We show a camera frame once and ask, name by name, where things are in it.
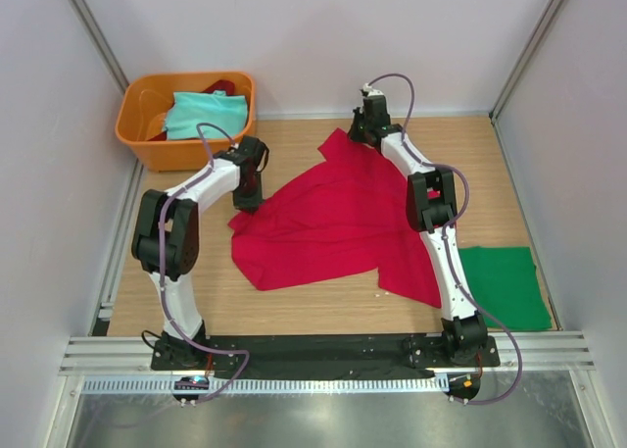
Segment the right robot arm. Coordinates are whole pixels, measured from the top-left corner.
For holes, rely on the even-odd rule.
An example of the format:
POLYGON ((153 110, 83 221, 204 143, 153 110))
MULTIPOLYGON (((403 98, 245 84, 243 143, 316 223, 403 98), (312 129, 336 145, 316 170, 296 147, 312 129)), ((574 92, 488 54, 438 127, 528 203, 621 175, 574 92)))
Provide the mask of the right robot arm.
POLYGON ((430 162, 415 148, 402 126, 391 121, 380 97, 354 110, 349 138, 376 149, 406 177, 408 223, 426 247, 441 297, 439 350, 452 365, 471 365, 487 345, 488 330, 458 251, 454 169, 430 162))

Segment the dark red garment in bin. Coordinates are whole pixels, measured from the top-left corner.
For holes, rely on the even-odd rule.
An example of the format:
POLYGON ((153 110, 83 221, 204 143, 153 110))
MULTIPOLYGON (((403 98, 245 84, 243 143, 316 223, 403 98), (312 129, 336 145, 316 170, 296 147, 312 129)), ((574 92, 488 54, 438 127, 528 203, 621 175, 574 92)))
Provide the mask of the dark red garment in bin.
POLYGON ((219 79, 204 90, 205 94, 222 94, 233 96, 235 94, 235 84, 231 80, 219 79))

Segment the teal t-shirt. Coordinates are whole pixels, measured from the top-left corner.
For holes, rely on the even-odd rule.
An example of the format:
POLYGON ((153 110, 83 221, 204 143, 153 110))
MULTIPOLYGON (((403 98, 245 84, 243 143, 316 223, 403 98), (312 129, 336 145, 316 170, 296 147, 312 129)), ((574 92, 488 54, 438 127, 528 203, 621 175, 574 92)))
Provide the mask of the teal t-shirt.
POLYGON ((168 141, 198 138, 197 125, 203 124, 206 139, 224 139, 221 129, 231 138, 239 135, 248 121, 248 103, 243 95, 174 92, 164 131, 168 141))

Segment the red t-shirt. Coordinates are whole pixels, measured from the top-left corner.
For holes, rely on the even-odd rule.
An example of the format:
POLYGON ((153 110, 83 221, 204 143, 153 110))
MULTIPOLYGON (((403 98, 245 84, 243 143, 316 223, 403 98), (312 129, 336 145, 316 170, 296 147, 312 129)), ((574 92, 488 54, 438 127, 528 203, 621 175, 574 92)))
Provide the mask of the red t-shirt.
POLYGON ((383 290, 440 308, 427 250, 406 218, 406 179, 341 129, 319 151, 323 162, 230 221, 236 267, 260 291, 376 270, 383 290))

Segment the orange plastic bin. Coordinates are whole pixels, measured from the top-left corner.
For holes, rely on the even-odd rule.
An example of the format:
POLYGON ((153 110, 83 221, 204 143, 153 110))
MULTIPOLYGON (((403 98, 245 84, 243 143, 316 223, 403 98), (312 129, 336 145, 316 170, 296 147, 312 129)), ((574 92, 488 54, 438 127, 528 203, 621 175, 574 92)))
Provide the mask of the orange plastic bin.
POLYGON ((151 172, 192 171, 205 166, 208 157, 199 138, 178 141, 147 141, 146 128, 153 117, 167 112, 174 103, 174 92, 203 92, 219 79, 235 84, 235 95, 248 103, 248 121, 236 141, 256 134, 256 84, 244 72, 199 72, 144 75, 124 93, 116 123, 118 141, 128 147, 151 172))

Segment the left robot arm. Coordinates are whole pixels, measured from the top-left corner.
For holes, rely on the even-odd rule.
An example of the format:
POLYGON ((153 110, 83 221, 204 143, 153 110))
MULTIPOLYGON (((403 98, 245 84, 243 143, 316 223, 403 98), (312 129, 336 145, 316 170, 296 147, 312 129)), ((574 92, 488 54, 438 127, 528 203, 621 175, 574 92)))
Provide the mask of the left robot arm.
POLYGON ((262 171, 268 147, 244 137, 179 185, 147 190, 140 201, 131 255, 155 285, 165 323, 151 344, 154 370, 196 370, 211 354, 194 296, 192 270, 200 253, 201 217, 226 194, 254 213, 263 204, 262 171))

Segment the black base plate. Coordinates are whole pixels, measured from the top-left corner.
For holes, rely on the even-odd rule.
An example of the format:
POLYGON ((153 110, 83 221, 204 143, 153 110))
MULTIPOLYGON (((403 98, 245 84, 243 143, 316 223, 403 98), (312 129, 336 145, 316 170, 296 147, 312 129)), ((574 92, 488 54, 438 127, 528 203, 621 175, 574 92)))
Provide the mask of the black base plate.
POLYGON ((209 356, 175 338, 155 342, 151 369, 211 369, 229 379, 243 362, 238 350, 250 353, 242 379, 392 380, 428 378, 435 369, 486 368, 500 364, 495 339, 484 347, 450 356, 440 334, 354 335, 214 335, 206 341, 225 355, 209 356))

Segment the aluminium frame rail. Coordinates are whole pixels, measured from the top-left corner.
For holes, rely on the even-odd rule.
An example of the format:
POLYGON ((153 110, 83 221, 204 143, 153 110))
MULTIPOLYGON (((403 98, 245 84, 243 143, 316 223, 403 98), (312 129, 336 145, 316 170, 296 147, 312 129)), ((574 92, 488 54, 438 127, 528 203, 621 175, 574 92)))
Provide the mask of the aluminium frame rail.
MULTIPOLYGON (((592 371, 592 353, 581 331, 549 330, 514 335, 528 371, 592 371)), ((73 337, 61 363, 61 373, 147 372, 152 350, 138 337, 73 337)))

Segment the folded green t-shirt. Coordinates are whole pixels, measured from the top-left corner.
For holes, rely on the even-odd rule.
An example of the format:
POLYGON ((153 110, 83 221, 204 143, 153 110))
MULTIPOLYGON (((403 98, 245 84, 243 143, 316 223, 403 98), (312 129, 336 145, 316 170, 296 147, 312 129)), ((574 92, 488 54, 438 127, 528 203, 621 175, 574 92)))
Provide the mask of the folded green t-shirt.
POLYGON ((459 251, 469 290, 487 326, 512 331, 552 327, 528 247, 470 247, 459 251))

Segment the orange garment in bin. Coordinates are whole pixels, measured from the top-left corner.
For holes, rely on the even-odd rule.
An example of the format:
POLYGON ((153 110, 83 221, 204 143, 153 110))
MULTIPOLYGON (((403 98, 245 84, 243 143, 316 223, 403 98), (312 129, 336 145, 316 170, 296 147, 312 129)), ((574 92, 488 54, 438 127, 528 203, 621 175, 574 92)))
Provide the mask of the orange garment in bin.
POLYGON ((156 115, 148 122, 146 128, 147 141, 165 141, 167 139, 167 129, 165 128, 167 112, 156 115))

